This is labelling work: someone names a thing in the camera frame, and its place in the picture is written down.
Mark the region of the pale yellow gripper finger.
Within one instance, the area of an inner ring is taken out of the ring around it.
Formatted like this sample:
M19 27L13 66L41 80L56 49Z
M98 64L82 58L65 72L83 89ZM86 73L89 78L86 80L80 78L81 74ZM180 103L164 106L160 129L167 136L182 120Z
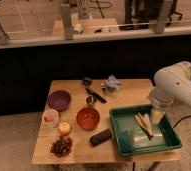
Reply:
M148 133L149 133L150 137L153 137L152 126L151 126L149 115L144 114L144 119L145 119L145 123L147 125Z
M138 115L135 115L135 120L138 123L139 127L144 130L146 132L146 134L148 135L149 139L151 139L151 136L147 130L147 127L145 126L145 124L141 121L140 117Z

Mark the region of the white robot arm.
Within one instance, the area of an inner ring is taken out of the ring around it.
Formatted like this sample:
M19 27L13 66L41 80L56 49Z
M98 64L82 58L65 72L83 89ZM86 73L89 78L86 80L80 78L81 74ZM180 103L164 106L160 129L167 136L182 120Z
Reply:
M142 128L151 134L151 124L159 124L165 115L166 109L175 99L191 107L191 63L178 62L159 69L154 75L155 87L150 91L148 98L153 106L151 121L143 118Z

